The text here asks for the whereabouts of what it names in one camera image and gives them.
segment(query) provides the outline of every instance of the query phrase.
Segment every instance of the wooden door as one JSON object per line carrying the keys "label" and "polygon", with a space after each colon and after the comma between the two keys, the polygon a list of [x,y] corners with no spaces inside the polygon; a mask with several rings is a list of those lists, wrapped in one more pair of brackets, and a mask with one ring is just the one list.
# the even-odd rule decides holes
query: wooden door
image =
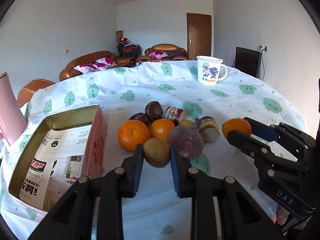
{"label": "wooden door", "polygon": [[211,15],[187,13],[187,31],[189,59],[196,60],[199,55],[211,56]]}

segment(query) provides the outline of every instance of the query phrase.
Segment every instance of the white wall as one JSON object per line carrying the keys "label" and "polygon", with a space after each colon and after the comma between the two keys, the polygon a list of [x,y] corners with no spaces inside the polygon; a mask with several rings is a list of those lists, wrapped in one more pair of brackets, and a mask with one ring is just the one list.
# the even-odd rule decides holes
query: white wall
{"label": "white wall", "polygon": [[116,7],[100,0],[16,0],[1,22],[0,73],[15,95],[35,78],[58,82],[71,60],[99,50],[116,52]]}
{"label": "white wall", "polygon": [[116,10],[118,31],[139,44],[143,52],[160,43],[187,50],[187,13],[212,15],[213,41],[211,0],[139,0],[118,5]]}
{"label": "white wall", "polygon": [[298,0],[213,0],[214,56],[230,64],[236,46],[263,54],[264,81],[306,118],[315,137],[319,123],[320,35]]}

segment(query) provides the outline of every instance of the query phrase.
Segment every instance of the television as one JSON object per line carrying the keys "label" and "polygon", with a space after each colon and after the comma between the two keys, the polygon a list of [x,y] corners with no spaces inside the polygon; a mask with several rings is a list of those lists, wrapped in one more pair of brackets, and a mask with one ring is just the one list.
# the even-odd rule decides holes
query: television
{"label": "television", "polygon": [[252,49],[236,47],[235,68],[259,78],[262,53]]}

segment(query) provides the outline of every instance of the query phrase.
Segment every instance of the dried fruit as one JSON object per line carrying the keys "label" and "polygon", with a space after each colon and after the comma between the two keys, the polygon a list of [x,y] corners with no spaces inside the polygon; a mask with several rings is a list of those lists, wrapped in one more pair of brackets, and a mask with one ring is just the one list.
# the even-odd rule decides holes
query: dried fruit
{"label": "dried fruit", "polygon": [[151,122],[163,118],[162,106],[157,101],[152,101],[147,104],[145,112]]}
{"label": "dried fruit", "polygon": [[144,113],[137,113],[137,114],[134,114],[133,116],[131,116],[129,118],[129,120],[138,120],[138,121],[141,121],[143,122],[146,126],[148,126],[148,123],[149,123],[149,118],[146,114]]}
{"label": "dried fruit", "polygon": [[189,127],[192,127],[193,126],[193,122],[190,121],[190,120],[183,120],[179,123],[179,125],[186,125],[186,126],[189,126]]}
{"label": "dried fruit", "polygon": [[171,130],[167,137],[169,145],[175,144],[180,156],[189,160],[197,158],[203,150],[203,139],[198,132],[201,120],[196,118],[192,127],[178,125]]}
{"label": "dried fruit", "polygon": [[175,126],[177,126],[180,124],[180,122],[185,120],[186,111],[174,106],[169,106],[164,113],[164,118],[171,120]]}
{"label": "dried fruit", "polygon": [[169,145],[159,138],[151,138],[143,145],[143,156],[151,166],[163,168],[170,160]]}
{"label": "dried fruit", "polygon": [[203,142],[215,142],[219,137],[219,129],[216,121],[210,116],[201,118],[199,133],[203,139]]}

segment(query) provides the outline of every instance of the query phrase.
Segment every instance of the wall socket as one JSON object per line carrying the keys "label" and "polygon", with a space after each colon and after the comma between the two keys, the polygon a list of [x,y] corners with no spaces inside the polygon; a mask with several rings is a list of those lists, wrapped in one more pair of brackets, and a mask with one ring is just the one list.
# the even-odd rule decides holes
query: wall socket
{"label": "wall socket", "polygon": [[260,46],[261,47],[261,51],[260,52],[267,52],[267,47],[266,46]]}

